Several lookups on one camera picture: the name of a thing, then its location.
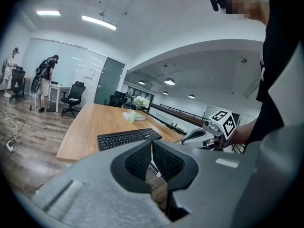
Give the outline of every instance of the person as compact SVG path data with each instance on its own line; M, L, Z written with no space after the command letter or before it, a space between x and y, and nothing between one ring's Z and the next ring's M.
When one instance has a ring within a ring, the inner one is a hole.
M16 47L13 52L9 55L6 65L5 65L5 69L4 69L4 97L6 98L10 98L11 95L8 93L8 84L9 84L9 79L11 76L11 71L13 69L13 67L16 67L17 64L14 63L14 58L16 54L19 54L19 50Z
M48 101L48 90L49 90L49 84L52 81L52 75L53 75L53 70L55 68L55 64L58 63L58 55L54 55L52 57L48 57L46 59L47 61L47 70L44 76L41 77L40 79L40 85L37 91L37 95L38 95L38 99L37 99L37 105L39 107L38 112L43 112L45 110L44 107L41 106L41 95L43 94L44 96L44 102L46 105L46 111L47 112L55 112L54 109L52 109L49 105L49 101Z
M261 111L256 120L236 128L227 140L226 146L261 141L268 133L284 126L268 90L288 64L299 43L300 23L293 23L292 15L297 8L295 4L297 1L217 0L217 3L227 14L243 15L246 19L260 21L266 26L266 38L260 61L261 79L257 94L257 100L262 102Z

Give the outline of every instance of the black t-shirt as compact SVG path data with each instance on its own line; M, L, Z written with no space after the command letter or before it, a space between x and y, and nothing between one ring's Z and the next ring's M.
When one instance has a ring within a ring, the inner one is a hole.
M45 79L47 79L47 80L49 80L49 71L50 71L50 69L52 68L52 69L54 69L55 68L55 60L50 60L49 62L48 62L48 66L47 66L47 73L46 73L46 75L44 76L44 78Z
M288 64L299 42L300 30L296 23L288 6L282 7L278 0L270 0L270 14L261 54L261 81L257 94L257 100L263 104L247 144L262 140L268 133L284 125L268 90Z

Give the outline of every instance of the gray wood plank floor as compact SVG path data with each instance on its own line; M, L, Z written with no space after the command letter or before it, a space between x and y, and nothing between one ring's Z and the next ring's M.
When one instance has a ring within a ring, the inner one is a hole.
M18 129L28 117L22 131L18 133L17 142L14 146L17 150L10 153L4 146L5 142L13 135L10 128L12 124L5 123L0 118L0 161L1 170L6 176L12 189L18 190L31 198L38 187L48 180L64 171L67 166L56 159L56 153L60 144L73 122L72 115L67 113L64 117L60 112L63 104L59 104L59 113L39 113L34 107L34 97L32 99L33 110L29 115L30 96L26 95L26 100L11 103L9 99L3 97L0 92L0 109L16 122ZM158 205L165 209L167 199L167 184L156 177L155 171L149 167L146 182L152 186L152 198Z

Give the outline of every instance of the office chair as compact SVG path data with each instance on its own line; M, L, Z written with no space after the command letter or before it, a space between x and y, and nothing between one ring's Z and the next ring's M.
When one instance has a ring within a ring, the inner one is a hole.
M104 105L122 107L128 100L125 95L125 93L115 91L114 95L110 96L109 104L107 104L107 100L104 99Z
M74 118L76 117L74 112L79 112L77 108L75 107L76 105L79 105L81 103L81 96L86 87L84 86L84 83L76 81L75 84L72 85L71 91L68 94L67 98L65 97L67 92L62 91L63 93L63 98L61 98L61 101L64 103L67 103L69 106L68 108L63 108L61 116L63 116L64 113L71 112Z
M18 66L12 70L12 80L10 84L10 89L14 92L14 94L10 97L9 102L13 98L15 98L17 101L19 101L21 98L24 98L24 96L19 95L19 92L23 90L23 78L25 75L25 71L23 70L22 67Z

